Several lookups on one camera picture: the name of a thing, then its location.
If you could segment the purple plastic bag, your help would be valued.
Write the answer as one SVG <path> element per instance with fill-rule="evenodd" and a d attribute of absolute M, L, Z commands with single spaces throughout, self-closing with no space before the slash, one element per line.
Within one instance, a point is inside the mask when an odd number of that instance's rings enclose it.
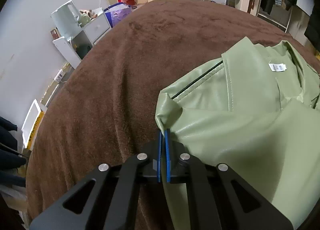
<path fill-rule="evenodd" d="M 131 12 L 132 8 L 122 2 L 118 2 L 104 9 L 104 13 L 112 28 Z"/>

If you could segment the white bedside cabinet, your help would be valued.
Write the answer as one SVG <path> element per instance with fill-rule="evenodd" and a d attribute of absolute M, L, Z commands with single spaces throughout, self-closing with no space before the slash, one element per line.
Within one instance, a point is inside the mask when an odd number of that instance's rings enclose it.
<path fill-rule="evenodd" d="M 83 26 L 74 38 L 66 39 L 62 36 L 53 40 L 54 46 L 74 69 L 91 48 L 111 30 L 111 25 L 102 8 L 93 10 L 93 13 L 97 14 L 97 17 Z"/>

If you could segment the green zip-up jacket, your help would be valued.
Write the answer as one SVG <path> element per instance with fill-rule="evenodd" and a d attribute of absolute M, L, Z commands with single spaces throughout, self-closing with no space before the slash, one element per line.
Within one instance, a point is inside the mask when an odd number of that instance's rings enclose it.
<path fill-rule="evenodd" d="M 203 163 L 225 163 L 292 223 L 319 200 L 319 75 L 289 41 L 243 38 L 159 93 L 155 120 Z"/>

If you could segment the metal clothes rack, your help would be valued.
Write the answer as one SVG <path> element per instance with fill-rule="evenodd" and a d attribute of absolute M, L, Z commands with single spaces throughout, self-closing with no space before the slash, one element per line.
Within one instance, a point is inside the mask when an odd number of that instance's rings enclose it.
<path fill-rule="evenodd" d="M 274 6 L 270 15 L 259 8 L 258 17 L 286 32 L 291 19 L 292 7 L 289 10 L 285 10 Z"/>

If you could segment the dark navy hanging clothes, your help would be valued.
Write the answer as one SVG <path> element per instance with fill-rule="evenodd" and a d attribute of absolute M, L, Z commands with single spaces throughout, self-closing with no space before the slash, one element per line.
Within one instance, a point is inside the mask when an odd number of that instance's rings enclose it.
<path fill-rule="evenodd" d="M 1 184 L 25 187 L 25 178 L 13 172 L 26 165 L 26 159 L 18 154 L 16 138 L 10 133 L 17 125 L 1 117 Z"/>

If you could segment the white flat box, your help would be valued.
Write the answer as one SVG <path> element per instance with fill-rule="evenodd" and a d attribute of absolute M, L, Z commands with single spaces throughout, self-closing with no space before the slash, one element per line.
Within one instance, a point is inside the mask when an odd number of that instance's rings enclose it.
<path fill-rule="evenodd" d="M 37 132 L 46 110 L 47 107 L 39 103 L 36 99 L 33 100 L 21 128 L 25 149 L 32 151 Z"/>

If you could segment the white power strip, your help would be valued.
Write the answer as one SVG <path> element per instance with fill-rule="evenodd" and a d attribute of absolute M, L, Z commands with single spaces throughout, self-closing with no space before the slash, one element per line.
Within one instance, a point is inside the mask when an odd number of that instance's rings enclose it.
<path fill-rule="evenodd" d="M 58 71 L 58 73 L 56 74 L 56 76 L 54 77 L 54 80 L 57 82 L 57 83 L 60 83 L 63 79 L 63 77 L 65 76 L 66 72 L 63 70 L 63 69 L 60 69 Z"/>

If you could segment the brown bed blanket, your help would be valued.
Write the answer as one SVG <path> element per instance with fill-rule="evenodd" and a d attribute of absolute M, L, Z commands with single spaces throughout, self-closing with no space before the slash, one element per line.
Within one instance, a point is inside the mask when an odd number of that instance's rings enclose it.
<path fill-rule="evenodd" d="M 244 37 L 264 46 L 290 41 L 319 69 L 312 52 L 289 34 L 213 2 L 155 0 L 119 22 L 85 56 L 44 115 L 27 168 L 29 219 L 99 164 L 121 164 L 152 140 L 160 90 Z"/>

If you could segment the pale green humidifier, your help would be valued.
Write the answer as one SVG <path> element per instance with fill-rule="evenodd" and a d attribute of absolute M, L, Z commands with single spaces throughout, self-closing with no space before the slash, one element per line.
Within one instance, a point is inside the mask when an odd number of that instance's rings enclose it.
<path fill-rule="evenodd" d="M 64 36 L 66 39 L 74 38 L 81 31 L 79 24 L 80 12 L 72 0 L 69 0 L 53 11 L 50 17 L 61 36 Z"/>

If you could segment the black long down coat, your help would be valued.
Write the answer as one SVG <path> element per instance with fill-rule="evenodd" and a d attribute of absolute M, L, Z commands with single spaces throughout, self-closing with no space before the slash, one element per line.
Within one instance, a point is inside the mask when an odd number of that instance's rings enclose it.
<path fill-rule="evenodd" d="M 320 51 L 320 8 L 319 2 L 316 2 L 304 35 L 311 42 L 317 51 Z"/>

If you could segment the beige suitcase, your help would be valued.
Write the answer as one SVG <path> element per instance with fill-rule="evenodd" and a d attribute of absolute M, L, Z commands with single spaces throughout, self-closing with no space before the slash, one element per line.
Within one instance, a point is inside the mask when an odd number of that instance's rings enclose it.
<path fill-rule="evenodd" d="M 259 13 L 260 0 L 236 0 L 235 8 L 257 16 Z"/>

